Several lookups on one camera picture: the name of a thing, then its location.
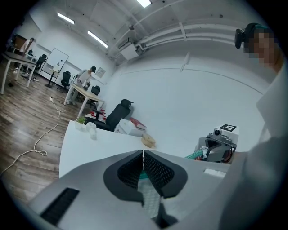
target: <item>camera lens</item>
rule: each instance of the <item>camera lens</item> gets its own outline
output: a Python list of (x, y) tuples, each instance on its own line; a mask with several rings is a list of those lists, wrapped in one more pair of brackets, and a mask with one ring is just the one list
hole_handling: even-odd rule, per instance
[(220, 134), (220, 131), (217, 129), (217, 130), (215, 130), (214, 134), (215, 134), (216, 136), (218, 136), (218, 135)]

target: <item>ceiling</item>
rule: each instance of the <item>ceiling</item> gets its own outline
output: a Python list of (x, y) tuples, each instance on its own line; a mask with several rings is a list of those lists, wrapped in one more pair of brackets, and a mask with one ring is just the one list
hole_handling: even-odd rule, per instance
[[(128, 38), (135, 44), (170, 28), (195, 23), (214, 23), (244, 27), (251, 21), (259, 22), (258, 15), (239, 0), (150, 0), (143, 8), (136, 0), (53, 0), (49, 1), (51, 14), (57, 12), (73, 19), (72, 25), (59, 17), (53, 17), (70, 30), (85, 37), (110, 59), (122, 62), (118, 48)], [(87, 34), (90, 30), (105, 43), (100, 45)]]

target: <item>extension cord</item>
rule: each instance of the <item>extension cord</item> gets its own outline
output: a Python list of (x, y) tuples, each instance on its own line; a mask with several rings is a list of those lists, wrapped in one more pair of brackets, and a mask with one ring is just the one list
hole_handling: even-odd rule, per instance
[(39, 138), (39, 140), (36, 141), (36, 143), (35, 143), (35, 145), (34, 145), (34, 150), (29, 150), (29, 151), (27, 151), (27, 152), (25, 152), (25, 153), (20, 154), (20, 155), (13, 161), (13, 163), (12, 163), (8, 168), (4, 169), (4, 170), (1, 172), (0, 177), (2, 176), (2, 174), (3, 174), (5, 171), (7, 171), (10, 167), (12, 167), (12, 166), (15, 164), (15, 162), (18, 160), (18, 158), (19, 158), (20, 156), (22, 156), (22, 155), (24, 155), (24, 154), (26, 154), (26, 153), (36, 152), (36, 153), (40, 153), (42, 156), (47, 156), (47, 151), (45, 151), (45, 150), (41, 150), (41, 151), (36, 150), (36, 149), (35, 149), (35, 148), (36, 148), (36, 145), (38, 144), (38, 142), (41, 140), (41, 138), (42, 138), (43, 136), (45, 136), (47, 133), (51, 132), (53, 129), (55, 129), (55, 128), (58, 126), (60, 114), (67, 112), (66, 110), (59, 110), (59, 109), (56, 107), (56, 105), (55, 105), (55, 103), (54, 103), (54, 101), (53, 101), (53, 98), (50, 97), (49, 99), (50, 99), (50, 101), (54, 104), (54, 106), (55, 106), (55, 108), (56, 108), (56, 111), (59, 113), (59, 115), (58, 115), (58, 117), (57, 117), (57, 125), (56, 125), (54, 128), (50, 129), (49, 131), (45, 132), (45, 133)]

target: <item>ceiling light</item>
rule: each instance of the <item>ceiling light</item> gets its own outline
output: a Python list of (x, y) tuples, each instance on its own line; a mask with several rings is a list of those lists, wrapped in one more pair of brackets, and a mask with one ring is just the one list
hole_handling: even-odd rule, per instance
[(64, 15), (62, 15), (62, 14), (60, 14), (60, 13), (57, 13), (57, 14), (58, 14), (59, 17), (61, 17), (61, 18), (65, 19), (66, 21), (68, 21), (68, 22), (74, 24), (74, 21), (73, 21), (73, 20), (67, 18), (66, 16), (64, 16)]
[(137, 0), (137, 2), (139, 2), (141, 4), (141, 6), (143, 6), (144, 8), (151, 4), (151, 2), (149, 0)]
[(91, 31), (88, 31), (88, 34), (93, 38), (95, 38), (97, 41), (99, 41), (101, 45), (103, 45), (105, 48), (108, 48), (108, 45), (105, 42), (103, 42), (99, 37), (97, 37), (95, 34), (93, 34)]

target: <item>book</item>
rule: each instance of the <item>book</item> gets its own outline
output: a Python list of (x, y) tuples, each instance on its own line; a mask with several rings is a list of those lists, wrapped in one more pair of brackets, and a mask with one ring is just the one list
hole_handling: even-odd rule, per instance
[(135, 125), (135, 127), (145, 130), (146, 126), (143, 125), (140, 121), (136, 120), (133, 117), (130, 117), (130, 121)]

